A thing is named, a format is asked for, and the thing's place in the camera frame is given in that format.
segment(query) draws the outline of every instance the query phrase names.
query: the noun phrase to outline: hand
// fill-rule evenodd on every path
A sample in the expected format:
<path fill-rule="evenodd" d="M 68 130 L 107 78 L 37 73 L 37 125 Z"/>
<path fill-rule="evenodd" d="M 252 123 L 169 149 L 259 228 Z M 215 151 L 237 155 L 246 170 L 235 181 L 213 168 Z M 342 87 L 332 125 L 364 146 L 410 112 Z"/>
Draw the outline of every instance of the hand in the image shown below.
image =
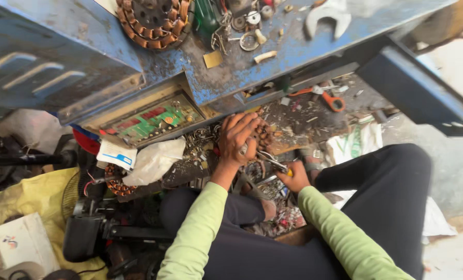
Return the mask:
<path fill-rule="evenodd" d="M 239 168 L 256 156 L 256 140 L 250 134 L 261 122 L 257 113 L 238 113 L 224 119 L 221 126 L 219 150 L 221 160 L 230 167 Z M 247 151 L 240 150 L 247 143 Z"/>
<path fill-rule="evenodd" d="M 295 162 L 284 162 L 283 164 L 288 166 L 294 175 L 290 177 L 289 175 L 283 174 L 279 171 L 276 171 L 276 175 L 290 191 L 298 193 L 303 188 L 311 186 L 302 161 L 297 160 Z"/>

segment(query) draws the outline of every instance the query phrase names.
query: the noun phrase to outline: plastic wrapper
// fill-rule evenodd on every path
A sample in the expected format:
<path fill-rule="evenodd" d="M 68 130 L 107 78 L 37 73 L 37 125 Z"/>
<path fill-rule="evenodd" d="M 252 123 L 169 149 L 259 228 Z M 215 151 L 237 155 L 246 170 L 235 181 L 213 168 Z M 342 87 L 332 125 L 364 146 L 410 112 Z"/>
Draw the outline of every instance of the plastic wrapper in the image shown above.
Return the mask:
<path fill-rule="evenodd" d="M 151 144 L 136 156 L 133 172 L 123 178 L 128 186 L 148 185 L 162 178 L 173 163 L 183 159 L 186 141 L 184 137 Z"/>

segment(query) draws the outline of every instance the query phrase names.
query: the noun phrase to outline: wrench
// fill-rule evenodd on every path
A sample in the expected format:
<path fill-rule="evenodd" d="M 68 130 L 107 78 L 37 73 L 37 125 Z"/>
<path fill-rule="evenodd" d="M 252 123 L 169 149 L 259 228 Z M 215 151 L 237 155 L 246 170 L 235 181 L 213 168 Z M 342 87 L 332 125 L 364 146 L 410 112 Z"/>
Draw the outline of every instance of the wrench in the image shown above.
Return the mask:
<path fill-rule="evenodd" d="M 310 39 L 315 37 L 316 26 L 322 18 L 333 18 L 337 23 L 333 34 L 335 40 L 339 39 L 349 27 L 351 14 L 347 11 L 346 0 L 326 0 L 321 6 L 312 9 L 305 19 L 306 32 Z"/>

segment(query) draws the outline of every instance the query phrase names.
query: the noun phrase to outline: light green sleeve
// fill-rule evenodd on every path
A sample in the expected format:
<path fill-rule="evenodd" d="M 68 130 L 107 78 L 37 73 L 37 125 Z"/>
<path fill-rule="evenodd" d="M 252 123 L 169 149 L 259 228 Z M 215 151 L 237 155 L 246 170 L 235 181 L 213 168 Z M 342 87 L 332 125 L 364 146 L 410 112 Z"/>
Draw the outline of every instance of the light green sleeve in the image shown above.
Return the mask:
<path fill-rule="evenodd" d="M 352 280 L 413 279 L 316 188 L 303 188 L 298 194 L 298 205 L 321 233 Z"/>
<path fill-rule="evenodd" d="M 158 280 L 202 279 L 210 244 L 221 226 L 227 197 L 228 192 L 221 186 L 212 182 L 205 185 L 166 251 Z"/>

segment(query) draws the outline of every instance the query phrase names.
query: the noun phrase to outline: black pants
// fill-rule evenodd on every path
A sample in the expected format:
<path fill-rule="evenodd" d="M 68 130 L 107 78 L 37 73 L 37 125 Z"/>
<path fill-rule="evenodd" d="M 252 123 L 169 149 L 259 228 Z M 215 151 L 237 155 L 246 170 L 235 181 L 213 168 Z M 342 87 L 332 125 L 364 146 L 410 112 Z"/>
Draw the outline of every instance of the black pants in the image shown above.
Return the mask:
<path fill-rule="evenodd" d="M 321 192 L 357 192 L 342 211 L 392 257 L 402 270 L 421 279 L 421 233 L 431 162 L 414 144 L 385 146 L 370 154 L 324 169 L 315 179 Z M 176 235 L 198 190 L 177 189 L 164 199 L 161 219 Z M 290 246 L 242 230 L 264 220 L 261 203 L 229 195 L 224 216 L 204 268 L 205 279 L 345 279 L 326 242 L 313 238 Z"/>

